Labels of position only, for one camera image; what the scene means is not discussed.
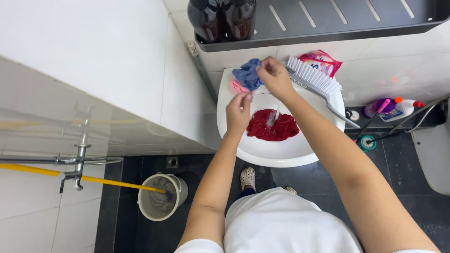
white t-shirt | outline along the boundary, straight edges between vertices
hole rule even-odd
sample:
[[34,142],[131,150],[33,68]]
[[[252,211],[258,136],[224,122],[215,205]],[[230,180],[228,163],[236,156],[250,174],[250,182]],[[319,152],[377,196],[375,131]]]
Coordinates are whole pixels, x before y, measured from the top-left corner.
[[281,187],[243,197],[231,205],[225,217],[224,248],[211,240],[195,239],[175,253],[363,252],[344,222]]

yellow mop handle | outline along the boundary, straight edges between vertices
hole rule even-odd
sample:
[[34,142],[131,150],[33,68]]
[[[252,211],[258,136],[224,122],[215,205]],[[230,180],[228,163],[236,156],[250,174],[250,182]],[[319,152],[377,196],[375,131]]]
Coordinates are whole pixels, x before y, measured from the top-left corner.
[[[30,167],[30,166],[25,166],[25,165],[18,165],[18,164],[0,164],[0,168],[15,170],[15,171],[22,171],[22,172],[38,173],[38,174],[49,175],[49,176],[58,176],[61,173],[58,171],[52,171],[52,170],[35,168],[35,167]],[[89,182],[96,182],[96,183],[101,183],[101,184],[107,184],[107,185],[117,185],[117,186],[124,186],[124,187],[130,187],[130,188],[136,188],[136,189],[142,189],[142,190],[151,190],[151,191],[156,191],[156,192],[163,193],[163,194],[166,193],[165,190],[157,189],[154,187],[129,184],[129,183],[118,182],[118,181],[108,180],[108,179],[101,179],[101,178],[90,177],[90,176],[82,176],[81,180],[89,181]]]

metal shelf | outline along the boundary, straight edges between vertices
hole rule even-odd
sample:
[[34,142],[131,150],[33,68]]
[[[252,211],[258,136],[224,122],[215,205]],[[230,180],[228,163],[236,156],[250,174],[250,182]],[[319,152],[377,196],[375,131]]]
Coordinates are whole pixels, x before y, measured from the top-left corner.
[[217,52],[423,33],[449,18],[450,0],[257,0],[250,40],[195,40],[203,51]]

floor drain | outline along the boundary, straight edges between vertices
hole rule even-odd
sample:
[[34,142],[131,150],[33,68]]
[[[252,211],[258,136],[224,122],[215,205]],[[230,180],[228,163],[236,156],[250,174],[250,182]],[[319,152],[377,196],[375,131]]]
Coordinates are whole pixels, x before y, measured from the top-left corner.
[[168,157],[166,168],[168,168],[168,169],[178,168],[178,157],[176,157],[176,156]]

bottle cap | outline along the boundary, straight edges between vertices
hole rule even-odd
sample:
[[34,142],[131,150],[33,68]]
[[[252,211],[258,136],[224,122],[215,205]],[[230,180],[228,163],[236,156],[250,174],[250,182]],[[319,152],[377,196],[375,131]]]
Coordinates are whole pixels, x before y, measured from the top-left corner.
[[189,2],[196,9],[203,9],[208,5],[209,0],[189,0]]
[[420,101],[415,101],[415,102],[413,103],[413,106],[414,106],[414,107],[419,107],[419,108],[421,108],[421,107],[424,107],[425,104],[424,104],[423,102],[420,102]]
[[243,5],[247,0],[229,0],[234,5]]

